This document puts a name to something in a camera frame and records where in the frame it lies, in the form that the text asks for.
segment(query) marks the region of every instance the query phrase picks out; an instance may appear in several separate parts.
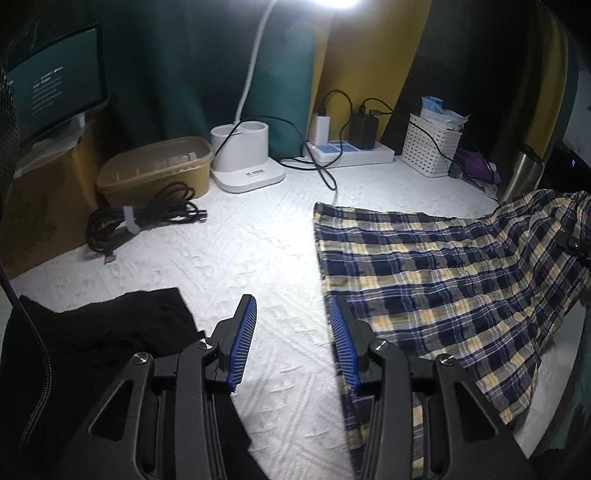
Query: white charger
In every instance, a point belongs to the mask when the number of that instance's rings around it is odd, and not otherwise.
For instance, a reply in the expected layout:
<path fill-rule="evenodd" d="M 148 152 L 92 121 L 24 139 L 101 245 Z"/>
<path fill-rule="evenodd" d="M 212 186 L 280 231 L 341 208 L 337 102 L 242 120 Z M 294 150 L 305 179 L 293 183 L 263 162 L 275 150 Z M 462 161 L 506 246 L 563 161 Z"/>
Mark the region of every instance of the white charger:
<path fill-rule="evenodd" d="M 329 143 L 330 117 L 326 115 L 312 114 L 308 141 L 314 145 L 328 145 Z"/>

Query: desk lamp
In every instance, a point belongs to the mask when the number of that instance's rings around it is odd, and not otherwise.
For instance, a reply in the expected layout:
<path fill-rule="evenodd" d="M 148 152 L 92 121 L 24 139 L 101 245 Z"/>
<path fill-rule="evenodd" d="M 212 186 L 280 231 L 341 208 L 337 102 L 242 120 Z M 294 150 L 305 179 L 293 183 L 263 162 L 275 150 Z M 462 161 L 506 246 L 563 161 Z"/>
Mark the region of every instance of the desk lamp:
<path fill-rule="evenodd" d="M 349 8 L 360 0 L 314 0 L 329 8 Z M 285 178 L 285 168 L 269 157 L 269 125 L 259 121 L 242 121 L 242 109 L 251 88 L 256 59 L 265 26 L 278 0 L 271 0 L 265 9 L 252 47 L 244 90 L 233 124 L 220 125 L 211 130 L 212 146 L 216 152 L 212 176 L 227 192 L 242 193 L 278 183 Z"/>

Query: black charger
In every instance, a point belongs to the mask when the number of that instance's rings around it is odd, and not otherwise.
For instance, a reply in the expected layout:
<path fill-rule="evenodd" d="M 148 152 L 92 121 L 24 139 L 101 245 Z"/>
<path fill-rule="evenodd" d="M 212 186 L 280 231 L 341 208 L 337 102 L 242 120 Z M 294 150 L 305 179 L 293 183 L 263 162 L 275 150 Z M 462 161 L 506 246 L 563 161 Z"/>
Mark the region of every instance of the black charger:
<path fill-rule="evenodd" d="M 349 127 L 349 143 L 360 150 L 375 148 L 378 127 L 378 117 L 361 112 L 352 113 Z"/>

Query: plastic bag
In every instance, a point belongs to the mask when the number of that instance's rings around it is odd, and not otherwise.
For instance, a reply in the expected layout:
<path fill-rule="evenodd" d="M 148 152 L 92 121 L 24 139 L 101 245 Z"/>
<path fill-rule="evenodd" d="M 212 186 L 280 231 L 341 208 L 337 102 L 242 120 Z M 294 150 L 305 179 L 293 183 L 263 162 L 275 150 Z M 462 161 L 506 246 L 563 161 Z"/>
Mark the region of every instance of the plastic bag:
<path fill-rule="evenodd" d="M 429 120 L 445 130 L 459 130 L 459 127 L 469 120 L 470 115 L 461 116 L 452 110 L 444 110 L 443 100 L 440 98 L 423 97 L 421 118 Z"/>

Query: bed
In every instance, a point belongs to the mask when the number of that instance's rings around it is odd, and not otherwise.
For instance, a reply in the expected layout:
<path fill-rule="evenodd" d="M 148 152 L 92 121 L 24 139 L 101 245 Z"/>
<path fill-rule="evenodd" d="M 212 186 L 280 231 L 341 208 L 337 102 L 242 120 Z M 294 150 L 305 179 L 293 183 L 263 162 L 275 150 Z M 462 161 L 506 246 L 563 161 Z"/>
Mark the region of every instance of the bed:
<path fill-rule="evenodd" d="M 428 179 L 401 161 L 333 172 L 337 194 L 318 175 L 291 170 L 280 184 L 239 195 L 212 183 L 198 201 L 208 210 L 206 223 L 143 232 L 109 264 L 81 247 L 13 285 L 57 312 L 129 291 L 178 287 L 207 332 L 233 313 L 242 293 L 252 293 L 258 323 L 233 397 L 251 452 L 271 479 L 353 478 L 314 248 L 314 204 L 464 218 L 497 204 L 461 180 Z M 583 319 L 577 305 L 543 355 L 531 408 L 516 431 L 528 455 L 560 401 Z"/>

